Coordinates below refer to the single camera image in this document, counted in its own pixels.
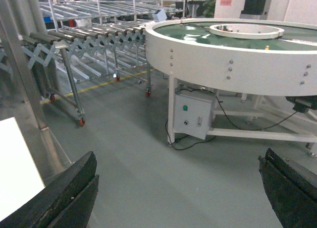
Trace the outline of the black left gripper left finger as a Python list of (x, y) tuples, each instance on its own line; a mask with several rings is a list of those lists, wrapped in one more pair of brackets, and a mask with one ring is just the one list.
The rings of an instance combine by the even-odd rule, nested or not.
[(87, 152), (46, 188), (3, 219), (2, 228), (85, 228), (98, 194), (97, 160)]

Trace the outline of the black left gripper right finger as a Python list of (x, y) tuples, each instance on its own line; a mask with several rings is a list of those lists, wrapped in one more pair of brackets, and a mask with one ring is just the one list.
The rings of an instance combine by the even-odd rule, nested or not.
[(267, 198), (284, 228), (317, 226), (317, 175), (267, 149), (259, 157), (259, 172)]

